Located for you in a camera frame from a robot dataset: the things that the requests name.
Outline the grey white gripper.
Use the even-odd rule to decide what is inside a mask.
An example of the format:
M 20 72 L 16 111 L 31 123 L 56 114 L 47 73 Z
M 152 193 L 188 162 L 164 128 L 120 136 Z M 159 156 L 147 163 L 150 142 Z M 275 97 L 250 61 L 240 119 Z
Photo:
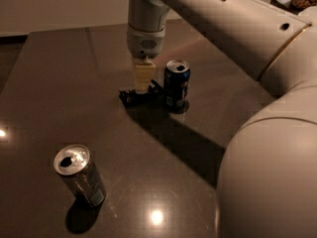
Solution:
M 127 46 L 132 57 L 135 90 L 145 93 L 156 70 L 153 58 L 162 50 L 165 29 L 159 32 L 143 32 L 128 26 Z

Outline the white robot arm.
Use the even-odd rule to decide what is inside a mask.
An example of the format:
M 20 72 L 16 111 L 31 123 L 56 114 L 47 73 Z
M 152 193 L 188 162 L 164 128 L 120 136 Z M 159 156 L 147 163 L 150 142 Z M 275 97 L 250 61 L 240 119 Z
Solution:
M 215 238 L 317 238 L 316 22 L 261 0 L 129 0 L 129 29 L 151 36 L 180 16 L 190 106 L 131 117 L 214 190 Z

